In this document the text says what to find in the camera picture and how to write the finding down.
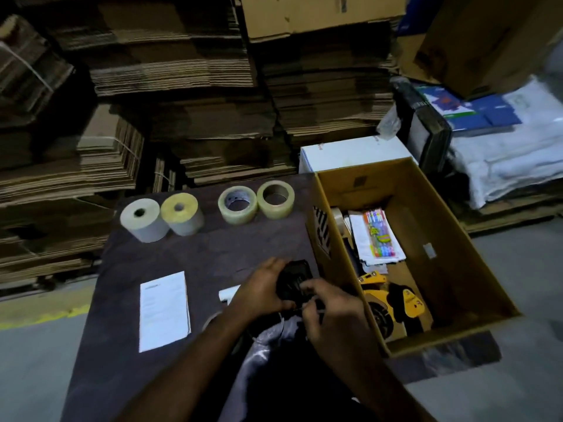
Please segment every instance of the label roll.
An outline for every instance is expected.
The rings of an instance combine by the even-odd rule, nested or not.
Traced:
[[[162,219],[178,235],[193,235],[203,224],[203,213],[192,194],[181,192],[166,198],[160,207]]]
[[[121,225],[143,243],[158,241],[170,229],[160,216],[160,204],[140,198],[127,205],[119,217]]]
[[[272,196],[281,196],[285,201],[280,204],[271,204],[266,201],[266,198]],[[293,188],[283,181],[268,181],[260,188],[256,194],[258,199],[258,206],[264,212],[268,219],[282,219],[288,216],[293,210],[293,203],[295,202],[295,191]]]
[[[235,201],[246,201],[248,206],[243,208],[243,210],[231,210],[229,207]],[[223,219],[231,225],[242,225],[243,223],[250,222],[258,211],[256,194],[250,188],[243,186],[227,188],[222,192],[217,204]]]

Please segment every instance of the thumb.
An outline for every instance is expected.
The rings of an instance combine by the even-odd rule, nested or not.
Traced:
[[[281,303],[282,311],[289,311],[290,309],[297,308],[297,305],[292,300],[282,300]]]
[[[307,330],[307,337],[311,342],[317,342],[320,338],[319,314],[316,311],[315,299],[311,299],[303,308],[303,323]]]

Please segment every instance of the person's right hand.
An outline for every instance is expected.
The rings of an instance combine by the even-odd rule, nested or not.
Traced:
[[[315,299],[307,302],[302,311],[303,322],[309,341],[341,379],[347,377],[341,371],[351,369],[353,361],[379,356],[377,341],[369,330],[359,298],[321,278],[304,281],[301,289],[314,292],[325,305],[323,323],[320,324]]]

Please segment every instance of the person's left hand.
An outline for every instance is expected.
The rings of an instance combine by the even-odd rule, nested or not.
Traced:
[[[287,311],[296,307],[291,300],[281,300],[276,294],[279,273],[288,261],[270,258],[262,262],[256,271],[241,284],[229,308],[243,311],[249,321],[273,312]]]

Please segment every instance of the forearm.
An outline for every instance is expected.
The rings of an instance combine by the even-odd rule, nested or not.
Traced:
[[[244,309],[227,307],[176,363],[127,406],[118,421],[187,420],[250,321]]]
[[[332,369],[358,400],[382,422],[434,421],[385,365],[372,332],[353,319],[340,322],[338,331],[343,336],[334,338],[339,343],[334,343],[332,348],[339,358]]]

